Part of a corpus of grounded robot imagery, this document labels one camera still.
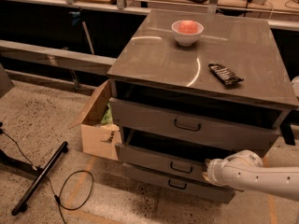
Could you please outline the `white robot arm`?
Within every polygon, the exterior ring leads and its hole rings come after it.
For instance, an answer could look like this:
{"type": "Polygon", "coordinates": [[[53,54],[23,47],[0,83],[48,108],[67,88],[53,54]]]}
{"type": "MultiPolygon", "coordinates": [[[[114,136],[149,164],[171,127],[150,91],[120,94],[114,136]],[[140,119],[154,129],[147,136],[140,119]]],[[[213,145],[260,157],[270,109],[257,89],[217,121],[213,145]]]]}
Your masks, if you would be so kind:
{"type": "Polygon", "coordinates": [[[218,187],[253,190],[299,201],[298,167],[264,167],[254,152],[242,150],[224,159],[205,160],[203,178],[218,187]]]}

